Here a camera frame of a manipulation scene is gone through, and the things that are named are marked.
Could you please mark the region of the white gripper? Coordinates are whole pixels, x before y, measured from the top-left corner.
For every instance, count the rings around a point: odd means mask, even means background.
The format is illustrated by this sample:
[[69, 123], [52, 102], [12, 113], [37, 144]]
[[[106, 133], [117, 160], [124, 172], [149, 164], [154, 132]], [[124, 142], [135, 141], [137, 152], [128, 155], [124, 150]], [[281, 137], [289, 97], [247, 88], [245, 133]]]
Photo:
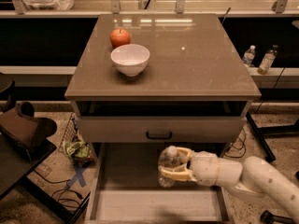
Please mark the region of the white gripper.
[[213, 153], [194, 153], [186, 147], [177, 147], [177, 151], [181, 163], [191, 161], [191, 170], [185, 165], [176, 168], [158, 167], [162, 176], [175, 181], [193, 181], [207, 187], [233, 187], [238, 183], [243, 171], [240, 162], [219, 158]]

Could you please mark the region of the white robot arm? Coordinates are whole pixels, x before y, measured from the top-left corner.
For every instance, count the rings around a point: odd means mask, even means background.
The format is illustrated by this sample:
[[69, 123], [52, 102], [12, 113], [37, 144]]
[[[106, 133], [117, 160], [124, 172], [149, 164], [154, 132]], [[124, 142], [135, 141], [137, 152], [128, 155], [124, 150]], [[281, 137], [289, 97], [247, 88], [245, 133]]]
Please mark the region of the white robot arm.
[[299, 223], [299, 188], [267, 161], [250, 156], [243, 163], [214, 153], [170, 146], [158, 159], [158, 173], [172, 182], [222, 187], [237, 198], [259, 201], [269, 196]]

